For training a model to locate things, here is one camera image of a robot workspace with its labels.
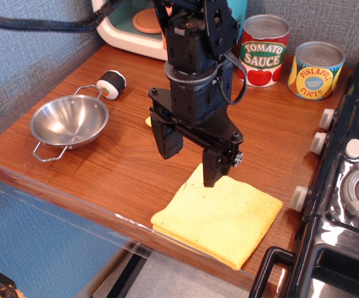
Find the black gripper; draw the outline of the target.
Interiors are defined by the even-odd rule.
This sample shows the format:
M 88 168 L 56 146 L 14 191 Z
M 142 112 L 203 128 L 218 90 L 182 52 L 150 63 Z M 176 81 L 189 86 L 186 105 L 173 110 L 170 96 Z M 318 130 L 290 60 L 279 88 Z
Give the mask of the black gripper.
M 203 183 L 214 187 L 230 167 L 242 162 L 241 131 L 229 118 L 227 109 L 240 102 L 231 100 L 231 77 L 205 81 L 171 81 L 169 89 L 148 91 L 152 132 L 159 154 L 167 160 L 179 153 L 184 139 L 203 149 Z

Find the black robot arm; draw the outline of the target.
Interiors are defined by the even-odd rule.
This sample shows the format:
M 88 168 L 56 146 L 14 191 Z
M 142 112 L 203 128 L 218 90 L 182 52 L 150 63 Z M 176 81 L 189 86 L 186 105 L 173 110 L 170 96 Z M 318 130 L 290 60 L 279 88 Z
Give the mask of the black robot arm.
M 158 151 L 176 155 L 185 140 L 203 149 L 203 182 L 213 187 L 242 161 L 241 131 L 230 120 L 234 68 L 241 68 L 232 48 L 240 23 L 226 1 L 155 1 L 166 40 L 165 74 L 169 89 L 151 88 L 150 117 Z

